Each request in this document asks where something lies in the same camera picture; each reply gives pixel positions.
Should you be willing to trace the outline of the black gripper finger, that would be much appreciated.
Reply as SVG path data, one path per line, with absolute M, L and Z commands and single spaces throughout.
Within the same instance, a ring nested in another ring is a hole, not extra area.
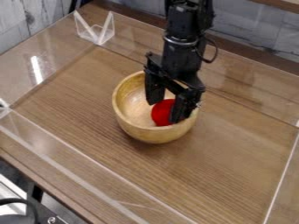
M 164 99 L 164 84 L 159 76 L 149 72 L 144 73 L 144 93 L 149 105 L 155 105 Z
M 192 111 L 199 107 L 201 101 L 201 89 L 195 88 L 171 88 L 175 94 L 175 101 L 171 108 L 169 122 L 179 123 L 191 116 Z

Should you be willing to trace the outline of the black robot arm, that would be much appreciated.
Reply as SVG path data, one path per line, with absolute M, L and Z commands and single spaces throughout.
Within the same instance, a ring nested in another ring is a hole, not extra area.
M 197 76 L 204 63 L 205 47 L 215 41 L 207 38 L 215 10 L 212 0 L 164 0 L 165 30 L 163 53 L 148 52 L 144 65 L 144 94 L 147 103 L 157 105 L 164 94 L 173 94 L 168 105 L 167 122 L 179 123 L 189 118 L 199 107 L 205 86 Z

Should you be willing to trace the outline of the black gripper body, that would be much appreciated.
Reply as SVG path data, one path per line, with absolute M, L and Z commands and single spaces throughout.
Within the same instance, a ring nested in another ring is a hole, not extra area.
M 144 72 L 159 76 L 164 90 L 171 88 L 195 88 L 205 91 L 204 84 L 197 77 L 204 61 L 203 54 L 207 40 L 204 37 L 183 39 L 163 37 L 163 54 L 145 54 Z

